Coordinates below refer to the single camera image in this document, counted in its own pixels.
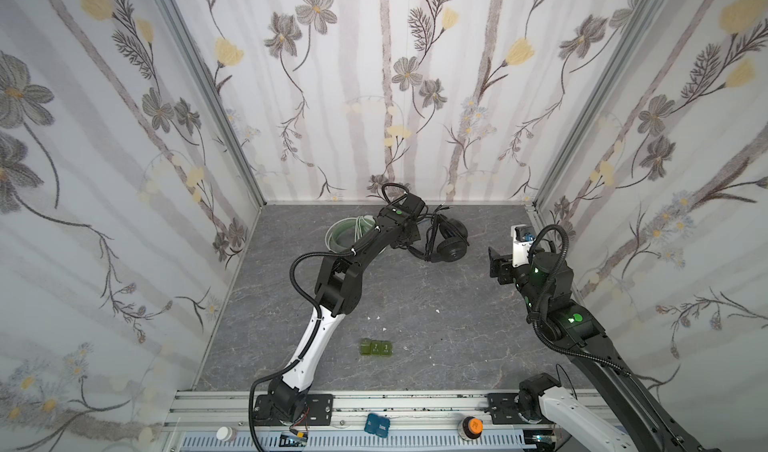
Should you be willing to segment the black and blue headphones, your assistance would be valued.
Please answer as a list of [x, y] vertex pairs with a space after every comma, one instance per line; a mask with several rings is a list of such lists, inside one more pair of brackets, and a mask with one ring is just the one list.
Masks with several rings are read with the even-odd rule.
[[430, 263], [451, 263], [462, 259], [469, 248], [469, 233], [463, 222], [437, 212], [430, 216], [427, 240], [423, 251], [408, 246], [408, 252]]

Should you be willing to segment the mint green headphones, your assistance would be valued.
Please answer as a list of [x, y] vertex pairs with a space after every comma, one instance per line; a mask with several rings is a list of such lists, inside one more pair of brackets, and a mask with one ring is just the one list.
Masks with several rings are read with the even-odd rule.
[[330, 252], [343, 252], [352, 247], [375, 226], [375, 218], [372, 215], [343, 218], [332, 224], [326, 231], [325, 247]]

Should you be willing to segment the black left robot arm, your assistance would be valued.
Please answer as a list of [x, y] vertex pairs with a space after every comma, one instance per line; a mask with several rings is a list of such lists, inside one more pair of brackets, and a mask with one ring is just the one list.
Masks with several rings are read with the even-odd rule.
[[[416, 241], [424, 210], [422, 198], [405, 192], [387, 203], [375, 216], [373, 228], [346, 250], [309, 252], [293, 261], [289, 268], [291, 285], [310, 303], [313, 313], [289, 363], [255, 381], [268, 384], [273, 417], [293, 423], [303, 414], [317, 366], [335, 329], [360, 302], [365, 270], [384, 249]], [[320, 258], [322, 262], [314, 291], [308, 293], [298, 284], [296, 269], [310, 258]]]

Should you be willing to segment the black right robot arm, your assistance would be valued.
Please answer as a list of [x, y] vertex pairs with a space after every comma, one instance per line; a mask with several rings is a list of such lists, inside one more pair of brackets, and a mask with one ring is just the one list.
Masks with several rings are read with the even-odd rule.
[[550, 350], [568, 356], [621, 425], [607, 423], [545, 373], [521, 382], [516, 409], [522, 418], [551, 421], [590, 450], [702, 450], [701, 443], [639, 381], [597, 318], [572, 299], [574, 272], [564, 252], [545, 252], [532, 243], [529, 251], [488, 253], [490, 276], [502, 285], [514, 285], [522, 295], [526, 320], [536, 337]]

